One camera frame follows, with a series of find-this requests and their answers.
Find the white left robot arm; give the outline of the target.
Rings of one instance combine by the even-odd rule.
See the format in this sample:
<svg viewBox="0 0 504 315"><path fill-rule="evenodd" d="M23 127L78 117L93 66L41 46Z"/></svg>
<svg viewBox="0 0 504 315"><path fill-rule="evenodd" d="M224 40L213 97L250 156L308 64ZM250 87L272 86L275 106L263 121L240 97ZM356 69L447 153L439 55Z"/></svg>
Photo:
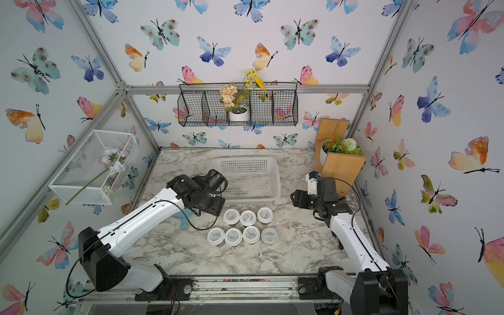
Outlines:
<svg viewBox="0 0 504 315"><path fill-rule="evenodd" d="M126 251L160 223L186 209L218 217L228 181L212 169L204 176L180 175L153 198L123 218L98 230L89 227L78 236L79 262L98 292L125 286L155 291L167 279L160 266L128 259Z"/></svg>

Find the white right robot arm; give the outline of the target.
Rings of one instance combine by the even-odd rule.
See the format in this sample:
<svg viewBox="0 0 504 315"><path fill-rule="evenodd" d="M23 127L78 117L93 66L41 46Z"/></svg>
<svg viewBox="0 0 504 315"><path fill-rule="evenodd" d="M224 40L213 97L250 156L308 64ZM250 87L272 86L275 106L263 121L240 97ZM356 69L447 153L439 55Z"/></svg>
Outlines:
<svg viewBox="0 0 504 315"><path fill-rule="evenodd" d="M354 267L354 276L341 267L319 270L325 288L341 298L342 314L407 314L408 281L392 269L367 240L346 200L339 197L338 179L312 171L305 177L306 190L290 196L295 207L311 210L325 222Z"/></svg>

